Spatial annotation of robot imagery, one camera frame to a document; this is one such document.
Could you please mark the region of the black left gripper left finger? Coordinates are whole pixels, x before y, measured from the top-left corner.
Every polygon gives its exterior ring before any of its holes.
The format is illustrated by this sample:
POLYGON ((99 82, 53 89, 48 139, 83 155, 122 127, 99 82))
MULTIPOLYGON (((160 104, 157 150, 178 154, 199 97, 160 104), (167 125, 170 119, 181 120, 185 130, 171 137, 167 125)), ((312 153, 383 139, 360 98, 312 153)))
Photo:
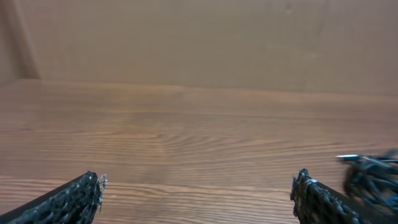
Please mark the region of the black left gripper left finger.
POLYGON ((101 210, 107 175, 88 171, 1 215, 1 224, 91 224, 101 210))

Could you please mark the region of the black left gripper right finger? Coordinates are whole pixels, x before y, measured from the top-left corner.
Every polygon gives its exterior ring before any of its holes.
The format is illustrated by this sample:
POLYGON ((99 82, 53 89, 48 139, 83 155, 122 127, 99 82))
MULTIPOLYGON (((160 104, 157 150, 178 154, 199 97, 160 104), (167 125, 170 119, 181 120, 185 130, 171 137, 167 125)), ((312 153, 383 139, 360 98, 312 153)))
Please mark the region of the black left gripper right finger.
POLYGON ((302 169, 293 178, 290 199, 293 214, 300 223, 317 224, 394 224, 396 216, 384 215, 365 207, 309 176, 302 169))

